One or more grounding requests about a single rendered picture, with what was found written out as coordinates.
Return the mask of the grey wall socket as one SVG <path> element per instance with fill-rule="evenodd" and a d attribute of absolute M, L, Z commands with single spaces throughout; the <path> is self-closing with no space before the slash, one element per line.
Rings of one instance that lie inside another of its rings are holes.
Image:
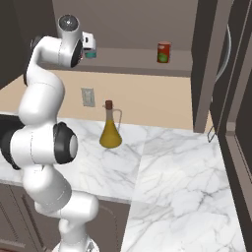
<path fill-rule="evenodd" d="M 83 106 L 95 107 L 95 91 L 91 88 L 81 88 Z"/>

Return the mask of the yellow oil bottle with cork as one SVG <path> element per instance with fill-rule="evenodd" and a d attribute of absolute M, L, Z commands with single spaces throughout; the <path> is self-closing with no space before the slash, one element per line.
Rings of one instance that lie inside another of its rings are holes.
<path fill-rule="evenodd" d="M 117 148 L 121 145 L 122 138 L 114 123 L 113 102 L 111 100 L 107 100 L 105 102 L 104 108 L 106 112 L 106 118 L 105 118 L 105 125 L 99 139 L 99 143 L 103 147 L 108 149 Z"/>

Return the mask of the red can with green label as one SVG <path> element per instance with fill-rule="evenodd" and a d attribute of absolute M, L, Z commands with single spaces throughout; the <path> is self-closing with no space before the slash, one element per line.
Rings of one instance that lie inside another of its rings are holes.
<path fill-rule="evenodd" d="M 168 63 L 170 60 L 170 47 L 171 43 L 167 41 L 161 41 L 157 44 L 157 62 Z"/>

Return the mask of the dark brown wall cabinet door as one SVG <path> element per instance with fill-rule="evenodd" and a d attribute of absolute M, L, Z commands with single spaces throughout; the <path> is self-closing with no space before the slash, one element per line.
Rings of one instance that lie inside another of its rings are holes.
<path fill-rule="evenodd" d="M 199 0 L 192 43 L 193 130 L 204 133 L 233 0 Z"/>
<path fill-rule="evenodd" d="M 20 77 L 37 35 L 56 36 L 52 0 L 0 0 L 0 90 Z"/>

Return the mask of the dark brown tall cabinet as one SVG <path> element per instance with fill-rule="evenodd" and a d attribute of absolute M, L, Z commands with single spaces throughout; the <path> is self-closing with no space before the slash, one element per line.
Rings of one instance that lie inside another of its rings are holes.
<path fill-rule="evenodd" d="M 246 247 L 252 252 L 252 0 L 233 0 L 231 51 L 211 114 Z"/>

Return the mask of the open brown wall cabinet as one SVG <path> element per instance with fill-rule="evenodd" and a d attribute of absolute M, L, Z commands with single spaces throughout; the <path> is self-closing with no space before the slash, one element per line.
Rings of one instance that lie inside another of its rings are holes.
<path fill-rule="evenodd" d="M 55 17 L 76 16 L 96 40 L 96 58 L 75 68 L 102 72 L 189 77 L 198 0 L 52 0 Z M 158 43 L 171 43 L 158 63 Z"/>

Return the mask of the dark brown base cabinet door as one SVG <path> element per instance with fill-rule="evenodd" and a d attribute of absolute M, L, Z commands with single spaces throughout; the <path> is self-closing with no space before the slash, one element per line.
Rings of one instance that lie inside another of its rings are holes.
<path fill-rule="evenodd" d="M 8 185 L 0 184 L 0 250 L 37 252 Z"/>
<path fill-rule="evenodd" d="M 130 205 L 105 198 L 98 199 L 98 214 L 94 220 L 87 223 L 88 235 L 97 244 L 99 252 L 120 252 Z M 30 218 L 34 221 L 42 244 L 52 250 L 60 241 L 59 220 L 39 214 L 34 208 L 32 198 L 26 192 L 23 192 L 22 200 L 30 212 Z"/>

